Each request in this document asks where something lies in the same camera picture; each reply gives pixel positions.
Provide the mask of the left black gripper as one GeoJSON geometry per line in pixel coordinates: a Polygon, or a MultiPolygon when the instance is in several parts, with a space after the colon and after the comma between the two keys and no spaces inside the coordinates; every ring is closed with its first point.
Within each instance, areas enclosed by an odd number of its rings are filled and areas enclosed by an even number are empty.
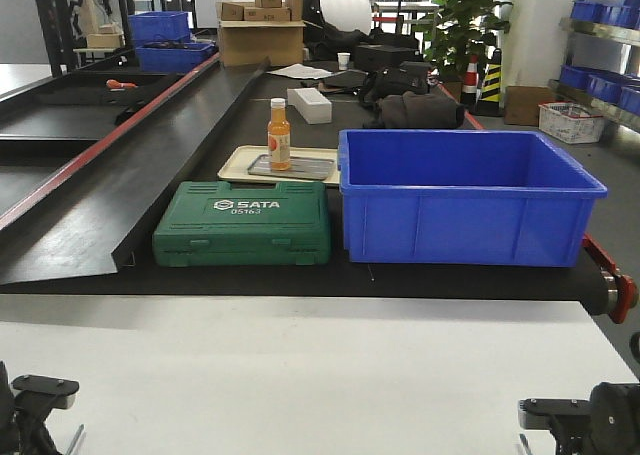
{"type": "Polygon", "coordinates": [[[9,382],[1,362],[1,453],[60,454],[46,426],[54,409],[69,409],[79,382],[26,374],[9,382]]]}

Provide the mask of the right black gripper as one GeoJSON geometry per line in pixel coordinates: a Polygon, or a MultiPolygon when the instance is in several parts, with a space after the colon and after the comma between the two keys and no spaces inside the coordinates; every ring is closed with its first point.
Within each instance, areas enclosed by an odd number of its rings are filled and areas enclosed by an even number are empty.
{"type": "Polygon", "coordinates": [[[587,400],[523,399],[518,420],[524,430],[549,432],[557,454],[637,454],[639,385],[602,382],[587,400]]]}

